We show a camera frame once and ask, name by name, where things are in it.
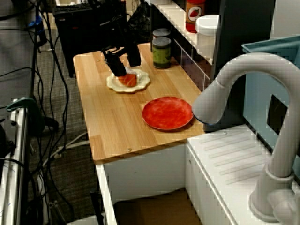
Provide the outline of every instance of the jar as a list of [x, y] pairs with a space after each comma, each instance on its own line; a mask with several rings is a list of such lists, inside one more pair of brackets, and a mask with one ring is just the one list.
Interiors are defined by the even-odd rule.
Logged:
[[205, 15], [206, 0], [187, 0], [186, 29], [191, 33], [197, 33], [196, 20]]
[[156, 38], [170, 38], [171, 31], [167, 28], [160, 28], [153, 31], [153, 39]]
[[155, 68], [165, 69], [171, 66], [171, 39], [158, 37], [152, 40], [153, 65]]

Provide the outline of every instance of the bottle label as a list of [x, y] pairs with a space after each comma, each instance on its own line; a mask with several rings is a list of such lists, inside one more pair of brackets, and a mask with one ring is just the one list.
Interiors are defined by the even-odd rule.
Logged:
[[153, 46], [153, 62], [157, 64], [167, 64], [171, 59], [171, 47], [156, 48]]
[[192, 4], [187, 1], [187, 23], [196, 24], [196, 20], [204, 15], [205, 3]]

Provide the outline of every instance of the red plate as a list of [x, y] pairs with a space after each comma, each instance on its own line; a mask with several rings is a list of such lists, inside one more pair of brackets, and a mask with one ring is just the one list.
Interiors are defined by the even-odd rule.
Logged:
[[161, 97], [148, 102], [142, 118], [151, 127], [173, 130], [188, 124], [193, 118], [192, 107], [177, 97]]

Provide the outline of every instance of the black equipment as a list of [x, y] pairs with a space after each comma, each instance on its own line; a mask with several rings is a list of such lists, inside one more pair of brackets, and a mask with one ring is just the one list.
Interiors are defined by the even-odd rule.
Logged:
[[121, 55], [127, 53], [131, 67], [141, 64], [135, 37], [128, 29], [126, 5], [119, 0], [88, 2], [53, 9], [70, 77], [75, 72], [73, 57], [95, 51], [104, 54], [115, 76], [123, 76], [126, 70]]

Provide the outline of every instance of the scalloped white plate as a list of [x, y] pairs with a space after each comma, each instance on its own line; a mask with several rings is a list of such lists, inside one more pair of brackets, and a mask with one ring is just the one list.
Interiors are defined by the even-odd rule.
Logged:
[[111, 74], [106, 79], [107, 86], [116, 92], [127, 92], [127, 93], [135, 92], [136, 90], [145, 88], [147, 84], [150, 82], [149, 74], [144, 71], [141, 71], [140, 69], [132, 69], [132, 70], [137, 73], [136, 86], [127, 87], [123, 85], [114, 74]]

